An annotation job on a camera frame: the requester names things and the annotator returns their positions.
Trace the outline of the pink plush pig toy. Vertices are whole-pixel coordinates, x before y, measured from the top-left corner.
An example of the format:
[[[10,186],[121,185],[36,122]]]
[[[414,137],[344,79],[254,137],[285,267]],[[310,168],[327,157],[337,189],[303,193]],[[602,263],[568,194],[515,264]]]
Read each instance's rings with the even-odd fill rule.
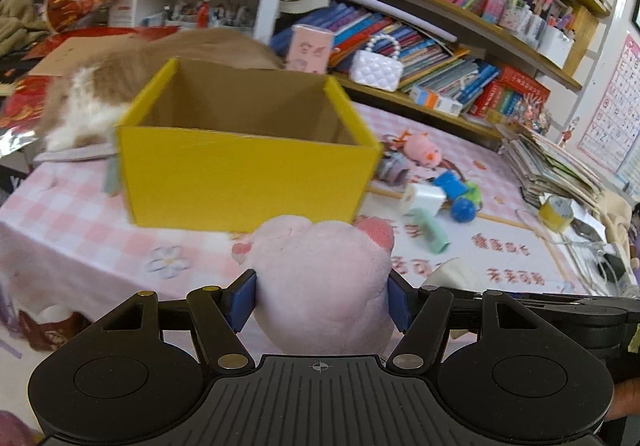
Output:
[[[257,274],[254,316],[289,355],[381,355],[394,324],[387,279],[395,236],[382,218],[314,223],[282,215],[232,247]]]

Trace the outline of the pink plush chick toy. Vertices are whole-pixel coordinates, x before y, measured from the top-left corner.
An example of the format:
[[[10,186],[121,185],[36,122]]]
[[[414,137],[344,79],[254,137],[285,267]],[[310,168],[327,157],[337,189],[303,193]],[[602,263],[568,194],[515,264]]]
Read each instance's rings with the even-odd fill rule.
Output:
[[[442,163],[442,152],[427,132],[404,131],[399,136],[386,135],[385,140],[390,148],[401,151],[419,166],[436,168]]]

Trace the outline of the pink checkered table mat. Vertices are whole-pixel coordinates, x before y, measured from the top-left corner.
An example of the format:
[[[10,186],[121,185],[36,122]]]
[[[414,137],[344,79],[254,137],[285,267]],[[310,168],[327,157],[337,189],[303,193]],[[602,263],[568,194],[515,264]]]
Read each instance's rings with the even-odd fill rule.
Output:
[[[457,258],[474,290],[583,292],[574,265],[538,229],[502,158],[436,128],[428,136],[478,185],[484,206],[468,224],[439,212],[449,244],[437,254],[400,212],[399,195],[373,185],[359,217],[393,227],[394,269],[422,284]],[[103,191],[103,175],[99,161],[45,163],[3,203],[1,283],[18,307],[39,313],[62,305],[96,319],[140,290],[180,299],[208,284],[230,284],[247,266],[253,236],[133,225],[122,198]]]

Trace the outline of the blue fluffy pompom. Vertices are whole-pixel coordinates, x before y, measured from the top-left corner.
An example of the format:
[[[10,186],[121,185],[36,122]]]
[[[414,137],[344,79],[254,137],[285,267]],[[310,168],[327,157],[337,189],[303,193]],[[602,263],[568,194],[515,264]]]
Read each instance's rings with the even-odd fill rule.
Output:
[[[457,174],[451,170],[447,170],[435,177],[433,185],[439,187],[450,201],[456,200],[468,191],[468,186],[465,185],[465,182],[460,180]]]

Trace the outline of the pink sticker cup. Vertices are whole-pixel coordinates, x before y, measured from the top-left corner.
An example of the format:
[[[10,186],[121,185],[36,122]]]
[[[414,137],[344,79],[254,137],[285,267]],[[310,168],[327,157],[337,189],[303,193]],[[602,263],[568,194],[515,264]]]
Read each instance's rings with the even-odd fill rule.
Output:
[[[285,58],[285,69],[325,74],[332,53],[334,33],[328,29],[296,24]]]

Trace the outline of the mint green tube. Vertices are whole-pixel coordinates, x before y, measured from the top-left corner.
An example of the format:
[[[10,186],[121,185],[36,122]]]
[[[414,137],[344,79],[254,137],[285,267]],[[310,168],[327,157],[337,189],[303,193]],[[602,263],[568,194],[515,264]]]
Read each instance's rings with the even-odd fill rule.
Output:
[[[448,249],[450,241],[446,232],[444,232],[439,221],[436,220],[433,214],[425,209],[419,208],[411,210],[409,215],[419,226],[420,231],[426,240],[427,247],[432,253],[442,254]]]

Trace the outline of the wooden bookshelf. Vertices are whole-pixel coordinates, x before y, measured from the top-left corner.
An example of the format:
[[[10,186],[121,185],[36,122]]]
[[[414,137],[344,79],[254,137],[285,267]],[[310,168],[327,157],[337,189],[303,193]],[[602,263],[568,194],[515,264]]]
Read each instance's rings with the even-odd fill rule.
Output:
[[[573,117],[588,86],[588,76],[600,54],[602,39],[614,19],[616,0],[562,0],[576,16],[576,39],[563,65],[555,65],[503,28],[448,6],[444,0],[389,0],[390,4],[444,29],[464,45],[475,47],[489,58],[498,58],[538,79],[551,90],[547,108],[561,131]]]

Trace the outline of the white quilted pearl handbag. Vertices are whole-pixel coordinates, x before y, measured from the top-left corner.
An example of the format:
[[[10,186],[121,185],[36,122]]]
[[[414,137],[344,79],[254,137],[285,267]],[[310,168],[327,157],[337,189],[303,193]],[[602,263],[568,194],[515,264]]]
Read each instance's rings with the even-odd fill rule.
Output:
[[[375,44],[380,41],[388,41],[392,44],[393,50],[390,56],[375,53]],[[352,60],[349,80],[381,91],[396,91],[404,73],[404,65],[399,60],[399,54],[400,44],[393,36],[385,33],[372,36],[366,48],[358,50]]]

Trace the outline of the orange white medicine box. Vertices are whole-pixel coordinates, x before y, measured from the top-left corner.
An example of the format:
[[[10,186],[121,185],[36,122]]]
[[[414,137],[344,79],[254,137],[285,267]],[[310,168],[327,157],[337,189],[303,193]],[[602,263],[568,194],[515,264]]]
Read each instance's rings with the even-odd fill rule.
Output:
[[[448,116],[459,117],[463,106],[457,100],[448,96],[433,92],[423,86],[413,86],[409,93],[410,99],[420,107],[431,109],[448,114]]]

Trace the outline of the stack of magazines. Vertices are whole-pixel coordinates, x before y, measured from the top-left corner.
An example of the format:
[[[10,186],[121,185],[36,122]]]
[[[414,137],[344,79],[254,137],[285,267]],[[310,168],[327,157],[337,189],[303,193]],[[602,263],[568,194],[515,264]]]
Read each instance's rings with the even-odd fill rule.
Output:
[[[520,182],[523,199],[541,206],[545,195],[557,195],[595,211],[604,186],[595,172],[544,136],[521,125],[498,124],[501,154]]]

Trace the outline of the green blue tumbler toy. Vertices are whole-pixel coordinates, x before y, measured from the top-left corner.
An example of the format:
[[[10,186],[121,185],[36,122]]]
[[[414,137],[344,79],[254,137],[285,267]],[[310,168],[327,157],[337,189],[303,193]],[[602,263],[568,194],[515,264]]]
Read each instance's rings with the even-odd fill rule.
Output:
[[[483,197],[480,186],[473,182],[466,182],[468,190],[454,199],[450,206],[450,216],[457,223],[466,224],[475,220],[477,213],[482,210]]]

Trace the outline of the red book set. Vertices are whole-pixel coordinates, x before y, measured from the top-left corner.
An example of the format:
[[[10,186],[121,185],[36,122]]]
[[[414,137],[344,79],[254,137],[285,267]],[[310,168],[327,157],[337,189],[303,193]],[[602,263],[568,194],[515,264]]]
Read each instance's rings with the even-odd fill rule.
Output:
[[[543,107],[550,90],[520,69],[502,65],[498,74],[480,90],[472,101],[468,115],[489,123],[501,122],[515,114],[523,99],[531,100],[535,107]]]

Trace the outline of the yellow cardboard box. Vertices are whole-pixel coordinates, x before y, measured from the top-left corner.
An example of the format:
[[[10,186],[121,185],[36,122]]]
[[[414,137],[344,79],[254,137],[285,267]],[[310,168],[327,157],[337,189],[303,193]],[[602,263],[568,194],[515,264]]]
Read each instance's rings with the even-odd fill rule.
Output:
[[[383,152],[332,76],[187,59],[137,94],[116,146],[134,224],[204,232],[349,222]]]

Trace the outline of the orange white cat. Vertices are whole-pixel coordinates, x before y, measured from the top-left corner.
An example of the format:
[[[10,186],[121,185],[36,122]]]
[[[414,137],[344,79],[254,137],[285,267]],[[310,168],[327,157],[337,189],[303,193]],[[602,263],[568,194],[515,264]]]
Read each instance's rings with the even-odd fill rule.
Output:
[[[105,143],[130,104],[172,58],[238,69],[280,69],[268,45],[230,28],[181,30],[91,56],[47,87],[35,132],[49,152]]]

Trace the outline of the grey purple toy car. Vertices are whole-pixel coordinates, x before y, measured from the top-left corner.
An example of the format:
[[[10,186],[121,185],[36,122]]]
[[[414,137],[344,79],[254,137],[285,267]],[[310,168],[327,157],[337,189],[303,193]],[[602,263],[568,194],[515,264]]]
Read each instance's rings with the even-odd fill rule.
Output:
[[[410,162],[401,152],[385,151],[375,176],[387,185],[400,186],[407,183],[410,172]]]

